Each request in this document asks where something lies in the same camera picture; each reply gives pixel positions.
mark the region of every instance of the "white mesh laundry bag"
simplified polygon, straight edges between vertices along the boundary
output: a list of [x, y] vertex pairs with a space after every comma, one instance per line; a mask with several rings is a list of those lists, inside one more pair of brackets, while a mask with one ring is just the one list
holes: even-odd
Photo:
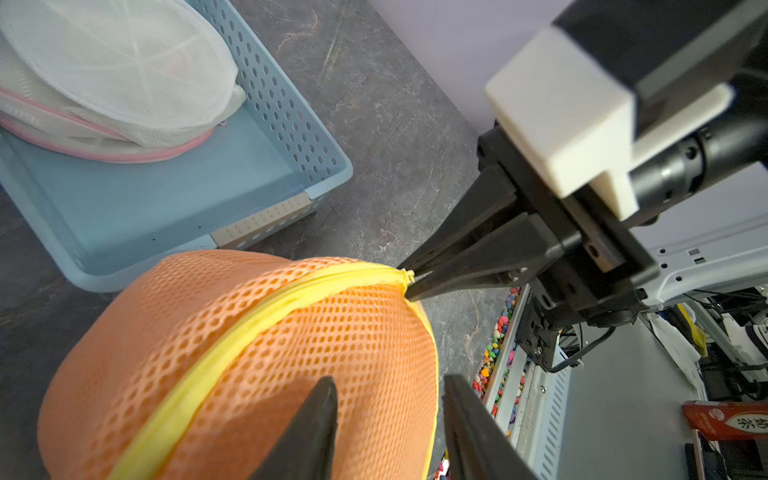
[[[238, 98], [239, 95], [232, 97], [234, 101]], [[86, 114], [92, 121], [78, 113]], [[177, 135], [174, 146], [145, 147], [117, 131], [136, 131], [135, 128], [115, 123], [113, 129], [103, 115], [90, 114], [49, 87], [0, 35], [0, 127], [30, 143], [88, 160], [147, 163], [176, 157], [203, 143], [213, 131], [208, 126], [193, 127], [184, 136]]]
[[187, 143], [245, 99], [226, 44], [181, 0], [0, 0], [0, 32], [78, 117], [146, 147]]

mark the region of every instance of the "red box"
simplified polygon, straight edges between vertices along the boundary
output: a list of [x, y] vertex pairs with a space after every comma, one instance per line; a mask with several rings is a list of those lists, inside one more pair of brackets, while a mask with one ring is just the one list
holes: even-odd
[[683, 415], [709, 440], [768, 439], [768, 402], [685, 402]]

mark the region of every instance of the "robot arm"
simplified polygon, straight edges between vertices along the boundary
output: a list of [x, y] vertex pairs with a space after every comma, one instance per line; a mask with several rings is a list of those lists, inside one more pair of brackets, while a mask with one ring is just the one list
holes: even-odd
[[401, 265], [419, 300], [530, 283], [518, 343], [645, 310], [659, 266], [629, 232], [768, 156], [768, 81], [740, 70], [768, 3], [577, 0], [486, 87], [480, 176]]

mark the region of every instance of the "metal shelf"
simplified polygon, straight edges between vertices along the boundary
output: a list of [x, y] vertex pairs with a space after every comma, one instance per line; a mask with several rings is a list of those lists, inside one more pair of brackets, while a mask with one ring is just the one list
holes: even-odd
[[[515, 334], [518, 331], [518, 326], [520, 325], [520, 319], [522, 318], [522, 312], [523, 307], [525, 306], [526, 302], [528, 301], [528, 296], [531, 294], [531, 287], [529, 285], [525, 285], [520, 290], [520, 295], [518, 295], [517, 302], [515, 303], [515, 309], [512, 311], [512, 318], [509, 319], [509, 328], [507, 328], [507, 333], [504, 337], [504, 343], [502, 343], [502, 349], [499, 351], [498, 355], [496, 356], [496, 367], [493, 369], [493, 373], [488, 378], [488, 387], [485, 389], [485, 396], [482, 398], [482, 404], [485, 406], [485, 409], [488, 410], [488, 413], [493, 411], [493, 404], [496, 400], [495, 393], [498, 391], [498, 387], [502, 385], [502, 379], [504, 378], [504, 371], [507, 369], [507, 359], [509, 358], [509, 353], [512, 351], [512, 347], [515, 344]], [[509, 369], [509, 375], [507, 375], [507, 380], [513, 379], [512, 376], [512, 368], [515, 367], [515, 361], [518, 359], [516, 356], [514, 360], [512, 360], [511, 368]], [[522, 374], [523, 367], [520, 365], [520, 373]], [[498, 418], [501, 416], [502, 413], [502, 404], [504, 403], [504, 400], [507, 398], [506, 395], [502, 395], [502, 397], [499, 399], [498, 404], [498, 410], [496, 412], [496, 419], [498, 423]], [[507, 423], [509, 423], [509, 419], [512, 415], [512, 406], [508, 406], [508, 414], [507, 415]], [[503, 425], [503, 427], [500, 425], [499, 428], [502, 429], [503, 432], [507, 431], [507, 425]]]
[[[513, 318], [510, 319], [509, 339], [515, 338], [530, 295], [530, 287], [524, 286], [518, 298]], [[505, 344], [507, 346], [505, 349], [506, 357], [502, 358], [508, 358], [513, 344], [514, 340]], [[505, 434], [511, 419], [512, 408], [515, 406], [518, 382], [525, 367], [525, 360], [528, 358], [522, 348], [516, 350], [515, 353], [515, 358], [509, 366], [505, 394], [499, 399], [495, 419], [496, 424]], [[559, 347], [556, 355], [560, 359], [567, 358]], [[495, 392], [498, 389], [504, 375], [503, 370], [503, 368], [498, 367], [494, 371], [495, 377], [492, 381], [498, 381], [492, 382], [490, 386], [494, 389], [486, 390], [487, 392]], [[525, 384], [520, 402], [517, 405], [517, 416], [508, 441], [541, 480], [554, 480], [557, 476], [570, 379], [571, 369], [549, 374], [534, 364], [531, 364], [525, 376]], [[487, 398], [493, 400], [495, 396], [487, 396]], [[490, 411], [493, 407], [493, 401], [485, 404], [486, 408], [490, 405], [488, 409]]]

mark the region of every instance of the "white wall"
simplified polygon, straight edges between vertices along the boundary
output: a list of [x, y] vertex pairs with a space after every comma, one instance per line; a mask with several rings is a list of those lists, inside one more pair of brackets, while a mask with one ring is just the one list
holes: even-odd
[[570, 0], [369, 0], [480, 134], [482, 89]]

